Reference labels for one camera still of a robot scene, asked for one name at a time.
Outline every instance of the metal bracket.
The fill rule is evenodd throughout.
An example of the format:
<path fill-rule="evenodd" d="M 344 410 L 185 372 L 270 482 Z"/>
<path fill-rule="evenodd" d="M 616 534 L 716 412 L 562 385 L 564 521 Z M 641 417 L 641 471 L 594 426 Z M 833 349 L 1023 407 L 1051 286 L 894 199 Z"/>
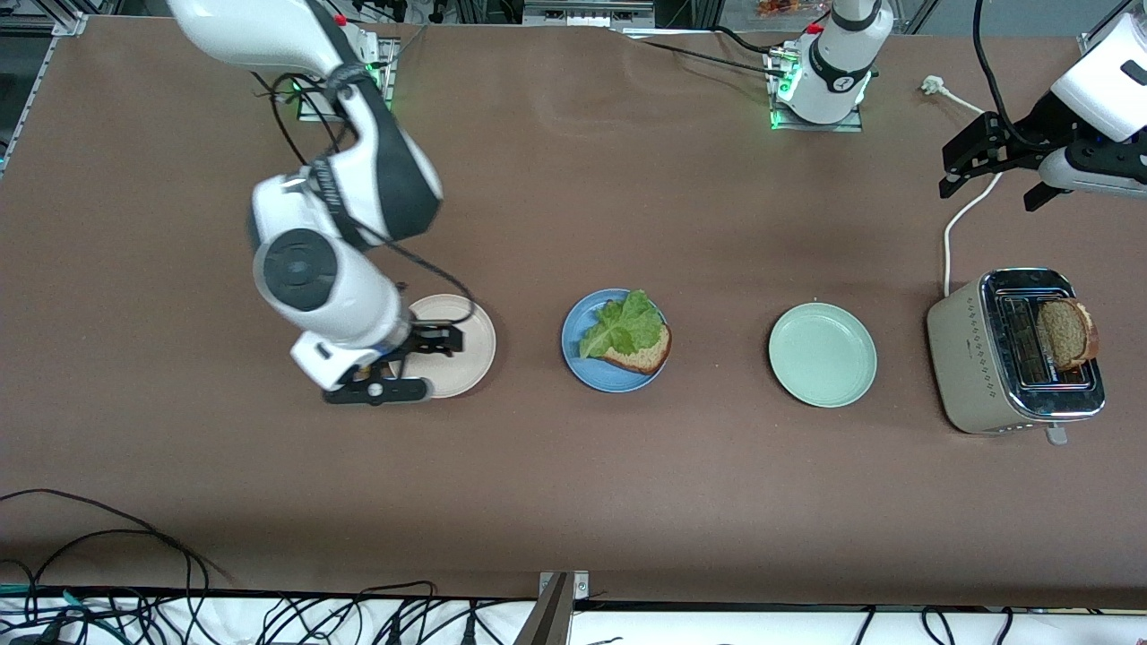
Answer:
<path fill-rule="evenodd" d="M 585 576 L 585 582 L 577 582 L 579 575 Z M 590 574 L 556 572 L 544 573 L 541 576 L 541 596 L 530 609 L 514 645 L 569 645 L 574 597 L 582 591 L 578 589 L 582 584 L 585 585 L 585 592 L 590 591 Z"/>
<path fill-rule="evenodd" d="M 590 572 L 571 572 L 574 574 L 574 599 L 585 600 L 590 597 Z M 556 572 L 541 572 L 538 580 L 538 596 L 546 591 L 549 581 L 557 575 Z"/>
<path fill-rule="evenodd" d="M 70 24 L 57 23 L 56 26 L 52 28 L 52 36 L 79 36 L 84 33 L 84 29 L 87 28 L 87 14 L 81 14 L 79 18 Z"/>

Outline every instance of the white robotic arm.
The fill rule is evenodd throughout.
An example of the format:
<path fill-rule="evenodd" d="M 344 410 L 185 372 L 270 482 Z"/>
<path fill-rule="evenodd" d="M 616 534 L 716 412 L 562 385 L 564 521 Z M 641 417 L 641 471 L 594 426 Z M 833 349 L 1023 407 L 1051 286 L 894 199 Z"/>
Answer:
<path fill-rule="evenodd" d="M 973 177 L 1025 168 L 1040 177 L 1024 195 L 1029 211 L 1072 191 L 1147 199 L 1147 8 L 1090 42 L 1027 117 L 984 112 L 944 146 L 942 197 Z"/>
<path fill-rule="evenodd" d="M 796 40 L 796 64 L 777 99 L 814 124 L 838 123 L 864 99 L 876 60 L 892 32 L 885 0 L 836 0 L 824 31 Z"/>
<path fill-rule="evenodd" d="M 219 61 L 326 79 L 328 100 L 342 106 L 358 134 L 350 149 L 262 181 L 251 196 L 256 285 L 279 313 L 304 329 L 291 349 L 299 367 L 331 401 L 356 371 L 404 348 L 460 350 L 460 334 L 443 326 L 437 328 L 440 342 L 412 340 L 398 289 L 362 255 L 424 232 L 442 201 L 442 185 L 351 47 L 343 30 L 356 28 L 340 28 L 315 0 L 169 3 L 184 33 Z M 388 387 L 398 388 L 391 381 Z M 424 386 L 406 383 L 404 391 L 388 393 L 380 387 L 364 401 L 423 399 L 430 394 Z"/>

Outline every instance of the tabletop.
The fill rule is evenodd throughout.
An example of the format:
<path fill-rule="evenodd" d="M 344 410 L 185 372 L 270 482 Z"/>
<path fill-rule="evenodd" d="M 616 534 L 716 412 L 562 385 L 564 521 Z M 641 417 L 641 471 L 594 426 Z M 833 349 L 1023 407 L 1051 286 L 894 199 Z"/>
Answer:
<path fill-rule="evenodd" d="M 666 41 L 754 62 L 723 37 Z M 1014 115 L 1078 55 L 988 50 Z M 879 68 L 863 133 L 772 131 L 752 72 L 600 29 L 427 29 L 393 108 L 446 200 L 408 246 L 467 282 L 498 356 L 462 397 L 329 406 L 251 280 L 251 187 L 297 168 L 258 85 L 170 20 L 93 17 L 61 41 L 0 181 L 0 489 L 143 516 L 237 588 L 526 596 L 539 570 L 587 569 L 611 598 L 1141 606 L 1144 203 L 1027 213 L 1038 179 L 1016 171 L 960 223 L 957 285 L 1029 265 L 1072 281 L 1108 404 L 1066 448 L 959 433 L 924 314 L 941 233 L 986 179 L 938 197 L 941 147 L 970 115 L 918 87 L 937 73 L 989 96 L 967 39 L 894 37 Z M 317 124 L 291 130 L 325 146 Z M 413 297 L 450 290 L 370 258 Z M 604 287 L 646 289 L 673 329 L 663 373 L 627 395 L 579 383 L 559 348 Z M 772 324 L 811 301 L 872 333 L 876 380 L 853 405 L 807 406 L 770 372 Z M 0 516 L 0 549 L 29 558 L 114 526 L 62 500 Z M 172 559 L 108 538 L 58 575 L 181 585 Z"/>

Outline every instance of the toast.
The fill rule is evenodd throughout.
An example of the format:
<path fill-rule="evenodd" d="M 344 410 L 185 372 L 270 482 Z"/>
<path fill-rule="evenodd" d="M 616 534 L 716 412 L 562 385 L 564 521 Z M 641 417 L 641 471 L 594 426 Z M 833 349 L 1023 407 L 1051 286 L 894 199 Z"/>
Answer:
<path fill-rule="evenodd" d="M 601 359 L 622 370 L 651 376 L 665 364 L 672 345 L 673 334 L 670 333 L 668 325 L 662 325 L 661 339 L 651 348 L 641 349 L 633 353 L 619 353 L 616 349 L 610 348 Z"/>
<path fill-rule="evenodd" d="M 1075 370 L 1099 353 L 1099 331 L 1087 310 L 1075 298 L 1054 300 L 1039 306 L 1040 340 L 1051 345 L 1060 372 Z"/>

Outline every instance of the mounting plate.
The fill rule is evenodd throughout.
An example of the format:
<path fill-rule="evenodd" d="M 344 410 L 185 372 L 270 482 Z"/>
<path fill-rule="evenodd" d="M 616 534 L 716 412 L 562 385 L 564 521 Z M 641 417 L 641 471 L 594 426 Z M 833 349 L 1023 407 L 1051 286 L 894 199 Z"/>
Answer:
<path fill-rule="evenodd" d="M 541 577 L 538 580 L 538 596 L 546 590 L 546 585 L 549 584 L 549 578 L 554 576 L 557 572 L 541 572 Z M 574 572 L 574 599 L 585 600 L 590 597 L 590 572 Z"/>
<path fill-rule="evenodd" d="M 767 54 L 762 54 L 765 69 L 777 69 L 789 73 L 794 65 L 791 56 L 794 56 L 795 48 L 796 41 L 790 40 Z M 804 130 L 811 132 L 860 132 L 863 130 L 860 127 L 860 108 L 856 106 L 853 106 L 849 116 L 837 123 L 830 123 L 827 125 L 811 123 L 798 117 L 796 112 L 793 111 L 793 108 L 788 107 L 788 104 L 778 98 L 780 86 L 786 81 L 788 81 L 787 77 L 768 77 L 768 107 L 771 110 L 770 118 L 772 121 L 773 130 Z"/>

